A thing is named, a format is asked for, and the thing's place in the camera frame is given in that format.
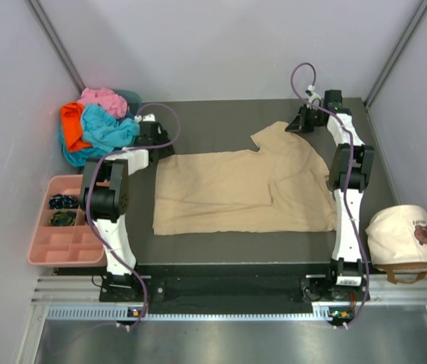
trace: folded shirt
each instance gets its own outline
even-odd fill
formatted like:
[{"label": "folded shirt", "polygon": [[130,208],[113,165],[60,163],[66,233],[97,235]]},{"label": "folded shirt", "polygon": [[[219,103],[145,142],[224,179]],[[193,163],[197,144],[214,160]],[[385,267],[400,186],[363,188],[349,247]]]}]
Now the folded shirt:
[{"label": "folded shirt", "polygon": [[331,231],[329,170],[277,122],[252,136],[258,152],[173,155],[156,172],[154,233]]}]

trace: pink organizer tray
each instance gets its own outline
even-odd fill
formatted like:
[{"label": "pink organizer tray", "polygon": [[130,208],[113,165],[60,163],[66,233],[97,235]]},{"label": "pink organizer tray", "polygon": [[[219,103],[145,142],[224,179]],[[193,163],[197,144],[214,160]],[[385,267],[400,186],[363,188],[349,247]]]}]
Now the pink organizer tray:
[{"label": "pink organizer tray", "polygon": [[68,210],[77,213],[74,226],[57,227],[49,223],[52,216],[61,211],[50,209],[49,199],[57,193],[78,198],[81,185],[81,174],[56,176],[49,181],[28,253],[30,264],[56,268],[107,265],[103,245],[86,223],[85,212],[80,209]]}]

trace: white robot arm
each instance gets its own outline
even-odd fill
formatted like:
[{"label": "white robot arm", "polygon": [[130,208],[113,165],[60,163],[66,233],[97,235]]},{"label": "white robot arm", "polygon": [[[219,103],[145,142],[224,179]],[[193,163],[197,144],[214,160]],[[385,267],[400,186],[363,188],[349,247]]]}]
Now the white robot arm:
[{"label": "white robot arm", "polygon": [[[337,150],[328,180],[338,211],[336,244],[331,256],[329,281],[330,285],[338,287],[337,289],[343,289],[341,287],[350,289],[363,285],[362,255],[352,221],[359,231],[359,209],[363,192],[369,183],[375,150],[358,137],[351,113],[343,107],[342,100],[341,91],[329,90],[325,93],[323,103],[323,108],[336,114],[342,124],[334,116],[304,105],[294,121],[287,126],[286,131],[309,133],[314,131],[315,127],[326,126],[336,143]],[[353,165],[348,188],[345,191],[351,143],[353,143]]]}]

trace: purple cable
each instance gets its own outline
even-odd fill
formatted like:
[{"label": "purple cable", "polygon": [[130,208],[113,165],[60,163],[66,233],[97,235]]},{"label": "purple cable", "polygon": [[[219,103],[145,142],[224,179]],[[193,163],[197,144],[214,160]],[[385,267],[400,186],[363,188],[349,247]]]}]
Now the purple cable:
[{"label": "purple cable", "polygon": [[[92,232],[95,234],[95,236],[102,242],[102,244],[104,245],[104,247],[106,249],[108,249],[110,251],[110,253],[112,254],[112,256],[117,259],[117,261],[119,263],[121,263],[126,269],[128,269],[139,281],[143,291],[144,291],[144,301],[143,301],[143,309],[141,310],[139,317],[137,318],[137,320],[130,326],[130,329],[135,328],[136,326],[138,326],[138,324],[140,323],[140,321],[144,318],[144,316],[146,315],[146,311],[147,311],[147,287],[146,284],[144,283],[143,279],[140,277],[140,275],[130,266],[128,265],[126,262],[124,262],[123,259],[121,259],[117,253],[111,248],[111,246],[100,236],[99,231],[97,230],[95,224],[93,223],[93,220],[91,218],[91,214],[90,214],[90,202],[91,202],[91,198],[92,198],[92,193],[93,193],[93,189],[95,187],[95,183],[97,180],[97,175],[99,174],[99,169],[100,166],[102,165],[102,163],[105,161],[105,159],[107,157],[109,157],[110,155],[117,155],[117,154],[122,154],[125,152],[129,152],[132,150],[139,150],[139,149],[160,149],[160,148],[165,148],[166,146],[170,146],[173,143],[176,142],[177,138],[180,136],[181,134],[181,122],[180,122],[180,118],[177,116],[176,111],[174,111],[172,108],[170,108],[169,106],[165,105],[165,104],[161,104],[161,103],[150,103],[150,104],[146,104],[143,107],[141,107],[139,110],[137,110],[137,114],[140,115],[141,111],[144,110],[145,108],[149,108],[151,106],[160,106],[162,108],[166,108],[167,110],[170,111],[170,113],[172,113],[174,115],[174,119],[176,120],[177,123],[177,133],[174,136],[174,138],[165,143],[165,144],[161,144],[159,146],[141,146],[141,147],[131,147],[131,148],[127,148],[126,150],[117,150],[115,152],[110,152],[108,154],[105,154],[103,157],[100,158],[100,160],[97,162],[97,166],[95,167],[95,170],[93,171],[92,174],[92,180],[90,181],[90,186],[89,186],[89,192],[88,195],[86,197],[86,202],[85,202],[85,212],[86,212],[86,221],[88,222],[90,228],[92,229]],[[76,338],[74,338],[67,346],[65,346],[64,348],[61,348],[58,351],[53,351],[50,349],[50,343],[49,340],[46,341],[47,344],[47,348],[48,351],[52,354],[52,355],[58,355],[60,353],[63,353],[65,350],[67,350],[69,347],[71,347],[72,345],[74,345],[77,340],[81,339],[83,336],[85,336],[86,334],[90,333],[91,331],[95,330],[96,328],[101,328],[104,326],[109,326],[109,325],[116,325],[113,322],[106,322],[106,323],[100,323],[97,325],[92,326],[91,328],[85,330],[83,333],[79,334]]]},{"label": "purple cable", "polygon": [[299,65],[297,65],[296,68],[294,68],[294,71],[292,71],[292,74],[290,76],[290,87],[292,88],[292,90],[294,91],[294,94],[296,94],[296,96],[302,100],[303,102],[305,102],[307,105],[311,106],[312,108],[315,108],[317,110],[323,111],[326,114],[332,116],[333,118],[336,119],[336,121],[340,124],[341,129],[347,133],[350,136],[350,160],[348,161],[348,171],[347,171],[347,178],[344,182],[344,187],[343,187],[343,192],[344,192],[344,206],[347,210],[348,216],[350,217],[351,220],[351,226],[353,226],[353,232],[355,233],[355,237],[356,240],[358,241],[358,247],[359,247],[359,252],[362,255],[362,259],[363,259],[363,263],[365,265],[365,270],[366,270],[366,290],[365,290],[365,294],[363,295],[363,299],[361,304],[359,305],[358,311],[356,311],[355,317],[353,317],[353,319],[347,324],[347,329],[351,327],[352,324],[355,323],[355,321],[358,319],[359,314],[363,311],[363,307],[365,306],[365,303],[368,299],[368,294],[369,294],[369,284],[370,284],[370,273],[369,273],[369,265],[368,265],[368,258],[366,256],[366,252],[365,252],[365,248],[363,247],[363,243],[362,243],[362,239],[361,237],[359,237],[359,233],[358,233],[358,229],[356,228],[356,224],[355,221],[353,220],[353,215],[350,211],[350,207],[347,201],[347,194],[346,191],[348,190],[348,186],[350,184],[350,177],[351,177],[351,171],[353,169],[353,154],[354,154],[354,145],[353,145],[353,134],[351,133],[351,131],[349,131],[345,126],[343,121],[334,113],[329,111],[326,108],[323,108],[320,105],[315,105],[311,102],[309,102],[307,99],[304,99],[297,91],[296,91],[296,87],[294,87],[294,75],[296,74],[297,70],[299,70],[302,66],[309,66],[312,69],[312,72],[314,73],[314,77],[312,80],[312,85],[314,86],[314,83],[316,82],[316,69],[314,68],[314,66],[312,64],[310,64],[309,62],[303,62]]}]

